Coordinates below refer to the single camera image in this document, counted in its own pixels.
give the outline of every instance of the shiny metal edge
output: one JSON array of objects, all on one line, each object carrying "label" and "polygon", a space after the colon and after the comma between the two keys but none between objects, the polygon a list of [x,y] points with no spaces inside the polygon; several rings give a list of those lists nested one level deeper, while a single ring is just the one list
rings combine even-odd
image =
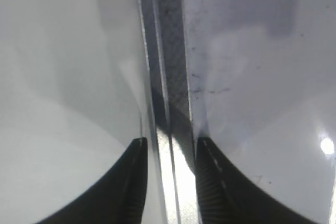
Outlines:
[{"label": "shiny metal edge", "polygon": [[141,3],[167,221],[199,223],[182,0]]},{"label": "shiny metal edge", "polygon": [[179,211],[177,209],[176,181],[173,174],[172,148],[167,135],[169,128],[169,112],[167,109],[167,95],[164,88],[165,73],[163,68],[162,47],[160,46],[160,25],[157,16],[156,0],[138,0],[143,39],[146,52],[146,63],[150,79],[150,95],[152,106],[152,138],[156,140],[153,146],[157,152],[157,165],[161,175],[161,187],[164,196],[166,222],[178,224]]}]

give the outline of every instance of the smudge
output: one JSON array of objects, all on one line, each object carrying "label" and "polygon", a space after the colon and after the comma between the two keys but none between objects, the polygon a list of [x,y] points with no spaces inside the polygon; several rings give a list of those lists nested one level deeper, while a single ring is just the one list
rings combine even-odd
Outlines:
[{"label": "smudge", "polygon": [[218,90],[217,93],[220,94],[220,93],[228,92],[228,91],[231,91],[231,88],[224,88],[222,90]]},{"label": "smudge", "polygon": [[195,77],[195,78],[201,78],[199,75],[194,74],[194,73],[192,73],[191,76],[192,76],[192,77]]},{"label": "smudge", "polygon": [[191,90],[190,92],[192,92],[193,94],[196,94],[196,93],[201,93],[201,92],[203,92],[203,90],[201,90],[201,89],[196,89],[196,90]]},{"label": "smudge", "polygon": [[164,10],[164,15],[167,16],[170,12],[170,9],[169,7],[167,7],[165,10]]},{"label": "smudge", "polygon": [[262,175],[254,176],[255,177],[255,183],[257,185],[260,185],[260,182],[262,180]]}]

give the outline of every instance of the carbon fiber surface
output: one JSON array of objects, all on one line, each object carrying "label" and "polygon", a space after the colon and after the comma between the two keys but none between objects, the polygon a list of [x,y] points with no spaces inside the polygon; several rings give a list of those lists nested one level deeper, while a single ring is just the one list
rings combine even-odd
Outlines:
[{"label": "carbon fiber surface", "polygon": [[141,7],[167,221],[198,223],[182,0]]}]

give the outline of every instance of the dark speck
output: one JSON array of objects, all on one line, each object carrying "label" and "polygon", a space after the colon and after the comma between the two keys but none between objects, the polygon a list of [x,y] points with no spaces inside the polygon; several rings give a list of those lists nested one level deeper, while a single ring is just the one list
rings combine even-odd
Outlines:
[{"label": "dark speck", "polygon": [[224,88],[222,90],[218,90],[217,93],[228,92],[231,91],[231,88]]},{"label": "dark speck", "polygon": [[201,93],[203,90],[201,90],[201,89],[196,89],[196,90],[192,90],[191,92],[193,93],[193,94],[195,94],[195,93]]},{"label": "dark speck", "polygon": [[169,12],[170,12],[170,9],[167,7],[165,10],[164,10],[164,15],[168,15],[169,14]]},{"label": "dark speck", "polygon": [[194,73],[192,73],[192,74],[191,74],[191,76],[192,76],[192,77],[195,77],[195,78],[200,78],[200,76],[199,76],[199,75],[197,75],[197,74],[194,74]]}]

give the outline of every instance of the black curved edge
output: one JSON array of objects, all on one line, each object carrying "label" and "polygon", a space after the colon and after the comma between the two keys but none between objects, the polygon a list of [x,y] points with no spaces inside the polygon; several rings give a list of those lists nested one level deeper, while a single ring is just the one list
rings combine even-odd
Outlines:
[{"label": "black curved edge", "polygon": [[313,224],[246,178],[210,138],[199,138],[196,187],[203,224]]},{"label": "black curved edge", "polygon": [[91,188],[38,224],[140,224],[147,176],[147,139],[138,138]]}]

